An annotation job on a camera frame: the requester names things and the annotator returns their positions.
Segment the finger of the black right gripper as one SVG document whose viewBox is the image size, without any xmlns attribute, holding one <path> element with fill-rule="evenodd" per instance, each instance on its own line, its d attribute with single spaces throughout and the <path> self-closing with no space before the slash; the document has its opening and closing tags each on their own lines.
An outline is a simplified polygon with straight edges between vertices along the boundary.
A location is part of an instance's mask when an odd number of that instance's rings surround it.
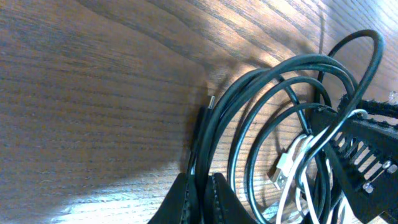
<svg viewBox="0 0 398 224">
<path fill-rule="evenodd" d="M 351 118 L 324 150 L 355 217 L 397 223 L 397 130 Z"/>
<path fill-rule="evenodd" d="M 338 110 L 342 110 L 351 102 L 349 94 L 345 94 L 340 98 Z M 360 100 L 356 105 L 356 109 L 366 110 L 371 115 L 386 116 L 397 119 L 397 105 L 388 102 L 379 102 L 376 100 Z"/>
</svg>

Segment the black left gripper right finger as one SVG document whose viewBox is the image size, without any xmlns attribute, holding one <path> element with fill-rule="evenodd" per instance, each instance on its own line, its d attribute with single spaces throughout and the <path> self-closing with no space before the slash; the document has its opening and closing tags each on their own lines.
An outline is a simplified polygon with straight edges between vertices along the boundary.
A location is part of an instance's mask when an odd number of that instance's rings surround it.
<svg viewBox="0 0 398 224">
<path fill-rule="evenodd" d="M 203 198 L 204 223 L 256 224 L 221 173 L 208 176 Z"/>
</svg>

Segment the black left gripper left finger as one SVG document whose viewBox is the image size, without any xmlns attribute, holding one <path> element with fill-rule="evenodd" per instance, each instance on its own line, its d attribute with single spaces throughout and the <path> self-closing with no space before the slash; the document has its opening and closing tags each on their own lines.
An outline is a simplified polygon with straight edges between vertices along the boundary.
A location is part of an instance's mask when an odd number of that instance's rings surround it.
<svg viewBox="0 0 398 224">
<path fill-rule="evenodd" d="M 179 173 L 159 209 L 148 224 L 190 223 L 187 176 Z"/>
</svg>

